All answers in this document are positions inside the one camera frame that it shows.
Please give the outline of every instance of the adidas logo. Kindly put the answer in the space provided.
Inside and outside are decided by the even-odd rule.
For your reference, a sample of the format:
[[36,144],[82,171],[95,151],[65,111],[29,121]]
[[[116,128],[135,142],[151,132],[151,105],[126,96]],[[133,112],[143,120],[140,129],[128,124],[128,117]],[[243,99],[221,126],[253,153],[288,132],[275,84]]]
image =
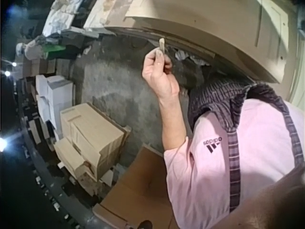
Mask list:
[[220,144],[222,139],[223,139],[222,137],[209,139],[209,140],[204,141],[203,145],[208,148],[210,153],[212,153],[216,149],[216,147]]

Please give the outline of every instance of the green object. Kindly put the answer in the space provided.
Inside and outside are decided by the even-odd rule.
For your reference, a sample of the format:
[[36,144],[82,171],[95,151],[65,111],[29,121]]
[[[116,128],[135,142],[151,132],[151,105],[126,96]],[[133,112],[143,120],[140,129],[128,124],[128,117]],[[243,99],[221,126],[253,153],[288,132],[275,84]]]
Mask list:
[[57,52],[57,51],[65,50],[65,49],[66,49],[65,45],[57,45],[57,44],[43,44],[42,45],[42,50],[44,53]]

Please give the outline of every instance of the light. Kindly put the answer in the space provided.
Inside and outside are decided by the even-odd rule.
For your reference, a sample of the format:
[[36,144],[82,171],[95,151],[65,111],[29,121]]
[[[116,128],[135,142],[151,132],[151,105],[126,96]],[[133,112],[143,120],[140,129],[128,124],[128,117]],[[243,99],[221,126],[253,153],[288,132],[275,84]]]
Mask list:
[[8,145],[7,141],[5,141],[2,137],[0,137],[0,152],[3,152],[7,145]]

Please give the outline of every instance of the pink t-shirt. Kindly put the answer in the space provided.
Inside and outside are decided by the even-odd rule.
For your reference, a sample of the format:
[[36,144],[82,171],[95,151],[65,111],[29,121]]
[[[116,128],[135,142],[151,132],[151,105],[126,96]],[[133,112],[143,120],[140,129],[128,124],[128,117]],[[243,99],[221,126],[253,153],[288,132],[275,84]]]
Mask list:
[[[304,113],[286,103],[304,151]],[[273,184],[294,167],[289,132],[281,112],[247,99],[237,129],[241,167],[241,203]],[[209,142],[220,142],[211,153]],[[229,214],[227,133],[216,116],[205,113],[196,122],[194,138],[164,153],[167,186],[182,229],[210,228]]]

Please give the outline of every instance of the man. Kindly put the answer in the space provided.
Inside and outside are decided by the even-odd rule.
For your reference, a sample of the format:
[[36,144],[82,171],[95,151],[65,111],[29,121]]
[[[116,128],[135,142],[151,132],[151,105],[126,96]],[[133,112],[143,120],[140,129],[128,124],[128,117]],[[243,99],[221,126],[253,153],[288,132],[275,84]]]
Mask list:
[[142,72],[160,106],[168,194],[180,228],[210,228],[304,163],[304,114],[268,85],[215,75],[190,92],[189,139],[171,68],[157,48]]
[[16,54],[24,54],[28,60],[56,58],[74,60],[82,49],[73,45],[59,45],[57,39],[46,38],[43,35],[36,37],[28,44],[18,43]]

